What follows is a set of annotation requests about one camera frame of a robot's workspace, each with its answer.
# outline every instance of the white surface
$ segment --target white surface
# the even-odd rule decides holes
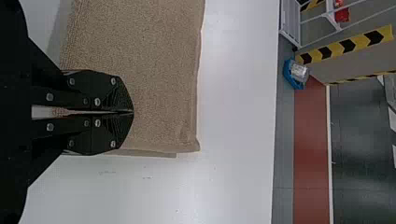
[[[59,0],[22,2],[33,40],[47,48]],[[30,187],[21,223],[270,223],[278,9],[275,0],[206,1],[201,152],[62,156]]]

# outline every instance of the hazard stripe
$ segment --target hazard stripe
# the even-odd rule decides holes
[[[387,72],[374,73],[374,74],[369,75],[369,76],[353,77],[353,78],[349,78],[349,79],[338,80],[338,81],[335,81],[335,82],[325,83],[325,85],[333,86],[333,85],[338,85],[338,84],[343,84],[343,83],[348,83],[348,82],[364,80],[364,79],[368,79],[368,78],[372,78],[372,77],[395,75],[395,74],[396,74],[396,70],[391,70],[391,71],[387,71]]]
[[[301,64],[320,63],[324,60],[333,59],[349,52],[366,49],[391,40],[394,40],[392,25],[387,25],[361,35],[331,43],[328,46],[312,49],[297,55],[296,61]]]
[[[307,11],[308,9],[311,9],[313,7],[317,7],[320,4],[324,3],[324,0],[312,0],[310,3],[305,4],[304,6],[301,7],[300,11],[304,12]]]

